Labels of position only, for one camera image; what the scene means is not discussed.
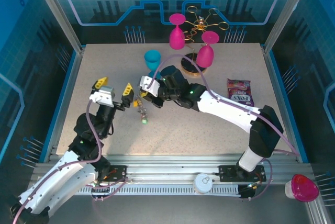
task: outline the metal frame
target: metal frame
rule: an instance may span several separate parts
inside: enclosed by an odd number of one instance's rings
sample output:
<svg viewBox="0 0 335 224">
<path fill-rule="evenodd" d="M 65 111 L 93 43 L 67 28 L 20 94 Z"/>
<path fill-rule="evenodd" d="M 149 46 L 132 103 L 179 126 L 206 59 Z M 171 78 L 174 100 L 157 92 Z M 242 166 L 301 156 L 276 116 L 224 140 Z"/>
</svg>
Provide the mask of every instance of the metal frame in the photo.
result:
<svg viewBox="0 0 335 224">
<path fill-rule="evenodd" d="M 276 96 L 278 107 L 283 119 L 285 132 L 287 134 L 288 139 L 293 143 L 293 146 L 297 148 L 297 151 L 300 154 L 300 156 L 298 157 L 298 161 L 307 163 L 308 160 L 300 138 L 300 134 L 297 130 L 297 126 L 295 124 L 292 111 L 290 108 L 288 108 L 289 102 L 285 93 L 284 84 L 282 83 L 281 77 L 278 76 L 279 70 L 278 67 L 276 66 L 275 60 L 271 58 L 271 54 L 272 54 L 271 51 L 270 53 L 263 52 L 264 61 L 270 76 L 274 94 Z"/>
<path fill-rule="evenodd" d="M 287 0 L 281 14 L 279 15 L 275 25 L 273 26 L 265 44 L 264 50 L 265 53 L 269 53 L 274 44 L 276 43 L 279 35 L 284 29 L 288 19 L 290 18 L 292 12 L 294 11 L 296 5 L 300 0 Z"/>
<path fill-rule="evenodd" d="M 82 46 L 80 41 L 74 32 L 68 18 L 66 17 L 65 12 L 63 11 L 61 5 L 59 4 L 58 0 L 45 0 L 51 9 L 51 12 L 55 16 L 57 22 L 59 23 L 60 27 L 62 28 L 65 36 L 69 40 L 71 46 L 73 47 L 74 51 L 77 54 L 81 53 Z"/>
<path fill-rule="evenodd" d="M 51 152 L 49 163 L 37 164 L 31 177 L 30 185 L 34 184 L 42 177 L 52 166 L 59 160 L 59 156 L 55 154 L 55 149 L 51 149 L 53 145 L 57 145 L 61 133 L 62 125 L 64 124 L 66 111 L 69 106 L 74 83 L 79 71 L 79 66 L 82 59 L 81 44 L 71 27 L 63 9 L 57 0 L 46 0 L 52 13 L 55 15 L 58 23 L 64 31 L 66 37 L 71 43 L 74 51 L 77 53 L 73 69 L 69 78 L 69 83 L 66 87 L 64 98 L 60 106 L 60 111 L 55 123 L 55 129 L 52 132 L 51 141 L 48 146 L 47 156 L 44 159 L 48 161 L 48 154 Z M 285 4 L 277 22 L 275 23 L 268 39 L 264 45 L 264 59 L 269 71 L 269 75 L 274 86 L 275 95 L 278 100 L 278 105 L 281 110 L 283 121 L 288 137 L 297 146 L 294 127 L 289 120 L 289 113 L 284 103 L 283 94 L 278 83 L 273 62 L 270 58 L 270 50 L 274 46 L 277 38 L 286 25 L 290 15 L 292 14 L 295 5 L 299 0 L 288 0 Z M 218 172 L 219 165 L 235 165 L 240 157 L 240 154 L 234 155 L 214 155 L 214 156 L 137 156 L 137 155 L 110 155 L 106 158 L 114 165 L 122 164 L 128 166 L 128 177 L 131 183 L 139 183 L 144 185 L 180 185 L 191 184 L 194 176 L 200 172 L 210 174 L 210 177 L 215 180 L 214 184 L 234 184 L 221 183 L 219 177 L 215 175 Z M 273 182 L 274 185 L 284 185 L 296 173 L 304 174 L 307 177 L 314 178 L 310 164 L 297 163 L 291 156 L 276 154 L 271 157 L 273 165 Z M 264 163 L 265 171 L 270 172 L 269 165 Z M 317 200 L 306 204 L 307 210 L 310 213 L 310 219 L 313 223 L 329 224 L 330 217 L 327 213 L 321 196 Z"/>
<path fill-rule="evenodd" d="M 54 115 L 55 122 L 53 127 L 50 126 L 50 129 L 48 131 L 46 144 L 44 144 L 44 147 L 42 149 L 40 162 L 48 162 L 50 154 L 52 153 L 52 151 L 55 151 L 54 147 L 58 145 L 63 125 L 65 122 L 66 114 L 68 112 L 68 108 L 70 105 L 70 100 L 72 97 L 75 81 L 78 76 L 79 67 L 83 59 L 84 51 L 85 48 L 82 49 L 80 54 L 75 54 L 73 56 L 73 59 L 71 60 L 71 62 L 73 61 L 73 64 L 69 65 L 68 73 L 66 74 L 66 75 L 69 74 L 69 79 L 66 83 L 66 88 L 63 97 L 60 96 L 59 98 L 59 100 L 61 100 L 58 101 L 58 103 L 60 102 L 60 107 L 58 111 L 55 111 L 55 114 L 57 113 L 57 115 Z"/>
<path fill-rule="evenodd" d="M 31 184 L 39 180 L 59 160 L 61 156 L 52 155 L 50 162 L 37 164 L 31 177 Z M 163 156 L 163 155 L 104 155 L 113 165 L 126 165 L 127 176 L 132 183 L 182 185 L 192 184 L 198 173 L 207 173 L 215 184 L 249 184 L 247 182 L 220 182 L 219 165 L 236 165 L 240 154 L 213 156 Z M 270 161 L 273 166 L 273 185 L 284 185 L 294 174 L 301 173 L 314 179 L 310 164 L 297 163 L 292 156 L 274 154 Z M 269 175 L 270 167 L 264 162 L 265 172 Z"/>
</svg>

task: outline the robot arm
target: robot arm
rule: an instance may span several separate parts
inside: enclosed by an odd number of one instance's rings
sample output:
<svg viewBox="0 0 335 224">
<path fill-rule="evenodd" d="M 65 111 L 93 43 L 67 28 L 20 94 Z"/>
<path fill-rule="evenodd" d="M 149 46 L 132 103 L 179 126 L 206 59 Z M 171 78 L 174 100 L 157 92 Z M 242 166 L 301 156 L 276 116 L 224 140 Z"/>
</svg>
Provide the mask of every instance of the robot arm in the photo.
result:
<svg viewBox="0 0 335 224">
<path fill-rule="evenodd" d="M 105 139 L 108 135 L 113 134 L 113 119 L 116 111 L 124 111 L 125 108 L 129 108 L 134 95 L 132 87 L 128 84 L 122 96 L 122 103 L 113 101 L 115 96 L 114 91 L 112 87 L 106 86 L 107 81 L 108 78 L 106 77 L 98 80 L 93 85 L 90 95 L 90 100 L 99 104 L 96 116 L 90 114 L 90 120 L 100 139 Z M 81 114 L 77 119 L 74 131 L 77 133 L 77 136 L 69 145 L 69 149 L 65 152 L 64 156 L 33 187 L 23 192 L 19 196 L 17 203 L 13 204 L 11 208 L 13 216 L 24 202 L 29 199 L 36 186 L 54 170 L 59 170 L 60 166 L 70 162 L 89 161 L 97 158 L 98 146 L 93 132 L 88 125 L 85 113 Z M 49 218 L 55 211 L 79 189 L 93 181 L 97 183 L 105 181 L 105 177 L 110 173 L 110 168 L 110 163 L 104 157 L 101 157 L 95 163 L 77 163 L 59 170 L 50 179 L 46 180 L 35 195 L 29 199 L 17 223 L 48 223 Z"/>
<path fill-rule="evenodd" d="M 154 80 L 148 88 L 152 78 L 143 76 L 140 81 L 143 98 L 161 108 L 164 101 L 173 100 L 187 109 L 202 111 L 223 118 L 249 133 L 249 146 L 238 161 L 238 167 L 246 172 L 252 172 L 263 158 L 269 158 L 279 141 L 278 134 L 257 116 L 250 112 L 262 115 L 272 122 L 281 132 L 283 128 L 270 106 L 259 109 L 239 104 L 212 93 L 227 103 L 221 103 L 200 84 L 189 84 L 180 70 L 171 65 L 161 71 L 163 80 Z M 244 107 L 245 112 L 237 107 Z"/>
</svg>

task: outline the candy bag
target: candy bag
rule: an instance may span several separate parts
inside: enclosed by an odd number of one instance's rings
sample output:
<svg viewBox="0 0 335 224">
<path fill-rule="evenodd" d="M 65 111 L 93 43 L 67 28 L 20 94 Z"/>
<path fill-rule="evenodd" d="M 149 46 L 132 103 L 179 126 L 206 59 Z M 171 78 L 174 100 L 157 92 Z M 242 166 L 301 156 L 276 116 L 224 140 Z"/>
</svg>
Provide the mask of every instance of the candy bag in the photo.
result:
<svg viewBox="0 0 335 224">
<path fill-rule="evenodd" d="M 244 105 L 254 106 L 249 80 L 227 79 L 228 98 Z"/>
</svg>

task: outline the pink cup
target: pink cup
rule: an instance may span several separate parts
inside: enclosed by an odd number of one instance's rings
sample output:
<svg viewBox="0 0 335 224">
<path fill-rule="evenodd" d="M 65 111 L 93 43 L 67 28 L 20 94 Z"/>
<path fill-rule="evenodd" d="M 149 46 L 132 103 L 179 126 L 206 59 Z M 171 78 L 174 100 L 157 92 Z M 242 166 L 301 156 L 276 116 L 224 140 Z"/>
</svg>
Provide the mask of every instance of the pink cup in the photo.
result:
<svg viewBox="0 0 335 224">
<path fill-rule="evenodd" d="M 174 50 L 181 50 L 185 46 L 185 35 L 183 31 L 178 27 L 174 28 L 170 33 L 170 47 Z"/>
<path fill-rule="evenodd" d="M 214 59 L 214 50 L 211 46 L 203 46 L 197 56 L 196 64 L 203 68 L 208 68 L 212 65 Z"/>
<path fill-rule="evenodd" d="M 310 202 L 319 196 L 319 189 L 309 178 L 296 174 L 292 180 L 286 183 L 285 194 L 290 199 Z"/>
</svg>

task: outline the pink wine glass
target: pink wine glass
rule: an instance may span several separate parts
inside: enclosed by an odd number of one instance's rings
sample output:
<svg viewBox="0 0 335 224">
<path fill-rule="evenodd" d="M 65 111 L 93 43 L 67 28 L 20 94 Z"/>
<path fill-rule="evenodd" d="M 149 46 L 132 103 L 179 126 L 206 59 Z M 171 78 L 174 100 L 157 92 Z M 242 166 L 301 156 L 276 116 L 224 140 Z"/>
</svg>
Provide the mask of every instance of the pink wine glass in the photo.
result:
<svg viewBox="0 0 335 224">
<path fill-rule="evenodd" d="M 210 44 L 219 41 L 219 35 L 213 31 L 206 31 L 201 36 L 202 40 L 207 44 L 203 46 L 197 56 L 196 64 L 203 68 L 208 68 L 212 65 L 214 59 L 214 50 Z"/>
<path fill-rule="evenodd" d="M 185 46 L 185 35 L 179 28 L 179 25 L 183 24 L 185 20 L 186 17 L 179 13 L 171 15 L 169 18 L 169 21 L 176 26 L 170 33 L 170 47 L 174 50 L 181 50 Z"/>
</svg>

